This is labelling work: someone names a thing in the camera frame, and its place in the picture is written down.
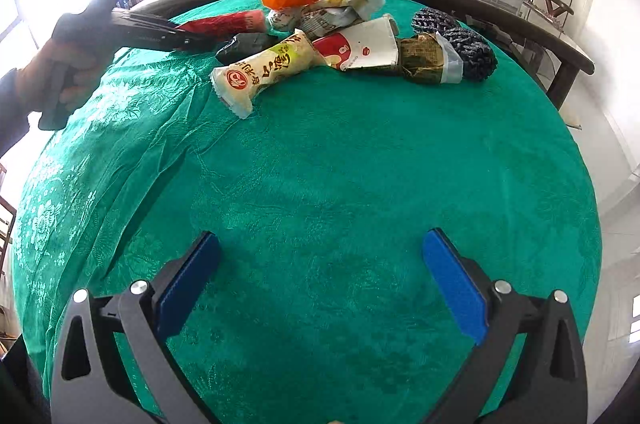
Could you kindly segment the person left hand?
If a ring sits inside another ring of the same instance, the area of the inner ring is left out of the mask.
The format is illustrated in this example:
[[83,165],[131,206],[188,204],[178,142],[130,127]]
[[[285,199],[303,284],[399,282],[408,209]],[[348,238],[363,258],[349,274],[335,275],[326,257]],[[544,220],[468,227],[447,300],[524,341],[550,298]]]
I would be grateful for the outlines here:
[[15,77],[17,100],[28,112],[43,112],[49,97],[68,111],[83,106],[112,63],[114,51],[48,40]]

